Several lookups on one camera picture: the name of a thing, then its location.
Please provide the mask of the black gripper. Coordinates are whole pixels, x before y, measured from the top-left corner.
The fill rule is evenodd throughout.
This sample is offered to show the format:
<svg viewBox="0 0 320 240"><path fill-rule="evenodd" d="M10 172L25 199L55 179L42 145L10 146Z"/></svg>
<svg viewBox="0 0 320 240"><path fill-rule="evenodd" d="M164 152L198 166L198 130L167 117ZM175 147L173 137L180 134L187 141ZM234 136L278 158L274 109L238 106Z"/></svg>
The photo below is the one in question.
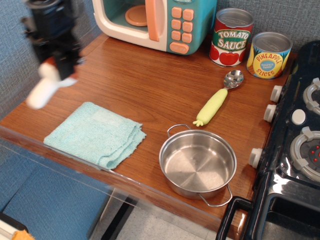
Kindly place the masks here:
<svg viewBox="0 0 320 240"><path fill-rule="evenodd" d="M39 63L53 57L61 81L76 72L75 66L85 62L80 55L81 44L73 35L73 15L29 16L21 18L21 23Z"/></svg>

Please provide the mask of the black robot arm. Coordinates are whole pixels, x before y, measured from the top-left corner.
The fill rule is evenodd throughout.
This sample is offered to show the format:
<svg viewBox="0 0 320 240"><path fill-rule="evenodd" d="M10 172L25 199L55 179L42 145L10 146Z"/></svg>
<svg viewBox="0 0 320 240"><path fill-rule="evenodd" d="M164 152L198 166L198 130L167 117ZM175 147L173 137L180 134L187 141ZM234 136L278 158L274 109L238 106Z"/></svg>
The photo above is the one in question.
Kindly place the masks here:
<svg viewBox="0 0 320 240"><path fill-rule="evenodd" d="M76 17L70 0L26 0L31 16L22 17L24 34L43 64L50 60L63 81L82 63L81 45L73 34Z"/></svg>

